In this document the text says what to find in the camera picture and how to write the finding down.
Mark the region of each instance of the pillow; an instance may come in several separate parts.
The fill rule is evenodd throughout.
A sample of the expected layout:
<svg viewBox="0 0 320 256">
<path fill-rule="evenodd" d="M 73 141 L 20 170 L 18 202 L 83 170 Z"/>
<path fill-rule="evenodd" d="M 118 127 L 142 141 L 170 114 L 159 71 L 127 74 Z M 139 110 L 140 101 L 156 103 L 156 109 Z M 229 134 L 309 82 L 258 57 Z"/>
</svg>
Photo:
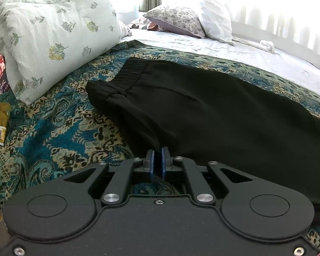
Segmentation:
<svg viewBox="0 0 320 256">
<path fill-rule="evenodd" d="M 148 20 L 145 17 L 137 18 L 130 22 L 127 26 L 131 29 L 143 29 L 147 30 L 149 28 L 149 25 L 151 24 L 151 21 Z"/>
<path fill-rule="evenodd" d="M 232 28 L 227 8 L 217 0 L 202 0 L 200 6 L 200 22 L 207 37 L 230 43 Z"/>
<path fill-rule="evenodd" d="M 121 39 L 109 0 L 1 0 L 0 54 L 27 105 Z"/>
<path fill-rule="evenodd" d="M 198 15 L 190 7 L 175 4 L 160 5 L 143 16 L 168 32 L 198 38 L 205 37 Z"/>
<path fill-rule="evenodd" d="M 132 31 L 128 28 L 128 26 L 126 24 L 124 24 L 120 20 L 118 21 L 118 23 L 119 23 L 120 29 L 121 29 L 121 38 L 132 35 Z"/>
</svg>

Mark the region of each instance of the folded comforter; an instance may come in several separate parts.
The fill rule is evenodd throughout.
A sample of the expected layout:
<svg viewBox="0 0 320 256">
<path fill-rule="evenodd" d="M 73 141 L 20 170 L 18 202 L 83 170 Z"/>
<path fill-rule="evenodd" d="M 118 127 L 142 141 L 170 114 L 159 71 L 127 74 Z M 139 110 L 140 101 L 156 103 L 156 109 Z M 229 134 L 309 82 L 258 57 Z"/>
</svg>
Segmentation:
<svg viewBox="0 0 320 256">
<path fill-rule="evenodd" d="M 109 0 L 0 1 L 0 54 L 15 97 L 26 104 L 120 39 Z"/>
</svg>

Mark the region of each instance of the circular cap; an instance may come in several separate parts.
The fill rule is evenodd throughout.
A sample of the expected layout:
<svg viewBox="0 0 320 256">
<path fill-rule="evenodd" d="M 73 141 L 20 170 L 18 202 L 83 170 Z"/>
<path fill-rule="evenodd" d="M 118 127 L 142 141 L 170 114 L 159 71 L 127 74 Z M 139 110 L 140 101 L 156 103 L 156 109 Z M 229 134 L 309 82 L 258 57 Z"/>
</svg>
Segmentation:
<svg viewBox="0 0 320 256">
<path fill-rule="evenodd" d="M 109 193 L 105 196 L 103 196 L 103 200 L 106 202 L 116 202 L 120 200 L 120 196 L 116 193 Z"/>
<path fill-rule="evenodd" d="M 202 193 L 197 196 L 197 199 L 200 202 L 211 202 L 213 200 L 213 196 L 207 193 Z"/>
<path fill-rule="evenodd" d="M 261 179 L 231 183 L 229 188 L 221 213 L 249 237 L 281 242 L 304 234 L 313 221 L 312 203 L 292 189 Z"/>
<path fill-rule="evenodd" d="M 163 201 L 163 200 L 155 200 L 154 203 L 156 205 L 164 205 L 165 201 Z"/>
<path fill-rule="evenodd" d="M 302 256 L 303 254 L 305 254 L 305 249 L 303 247 L 298 247 L 294 250 L 295 256 Z"/>
<path fill-rule="evenodd" d="M 288 212 L 289 203 L 280 196 L 259 195 L 251 199 L 250 208 L 258 215 L 277 217 Z"/>
<path fill-rule="evenodd" d="M 24 256 L 25 255 L 25 250 L 22 249 L 21 247 L 16 247 L 14 250 L 13 250 L 14 254 L 16 256 Z"/>
<path fill-rule="evenodd" d="M 38 217 L 51 217 L 62 213 L 67 201 L 58 195 L 41 195 L 27 203 L 27 210 Z"/>
</svg>

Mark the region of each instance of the elastic waistband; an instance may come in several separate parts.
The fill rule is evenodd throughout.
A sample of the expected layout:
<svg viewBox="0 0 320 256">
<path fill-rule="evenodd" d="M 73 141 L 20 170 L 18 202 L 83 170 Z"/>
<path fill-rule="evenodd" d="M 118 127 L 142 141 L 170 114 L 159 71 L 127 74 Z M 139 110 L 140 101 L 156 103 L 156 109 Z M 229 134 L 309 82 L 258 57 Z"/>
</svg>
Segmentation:
<svg viewBox="0 0 320 256">
<path fill-rule="evenodd" d="M 110 83 L 124 91 L 129 90 L 139 79 L 150 61 L 139 58 L 129 58 Z"/>
</svg>

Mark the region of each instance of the floral pillowcase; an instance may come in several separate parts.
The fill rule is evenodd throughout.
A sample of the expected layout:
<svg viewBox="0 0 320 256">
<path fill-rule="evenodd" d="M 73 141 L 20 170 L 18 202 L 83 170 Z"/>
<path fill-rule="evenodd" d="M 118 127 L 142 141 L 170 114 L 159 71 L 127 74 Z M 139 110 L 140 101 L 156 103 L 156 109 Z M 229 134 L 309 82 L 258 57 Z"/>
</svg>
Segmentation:
<svg viewBox="0 0 320 256">
<path fill-rule="evenodd" d="M 142 30 L 149 30 L 149 31 L 158 31 L 160 30 L 159 26 L 150 21 L 145 17 L 140 17 L 127 25 L 131 29 L 142 29 Z"/>
<path fill-rule="evenodd" d="M 0 0 L 0 54 L 26 105 L 118 44 L 121 34 L 110 0 Z"/>
<path fill-rule="evenodd" d="M 190 7 L 175 4 L 160 5 L 143 16 L 167 32 L 198 38 L 205 37 L 199 17 Z"/>
</svg>

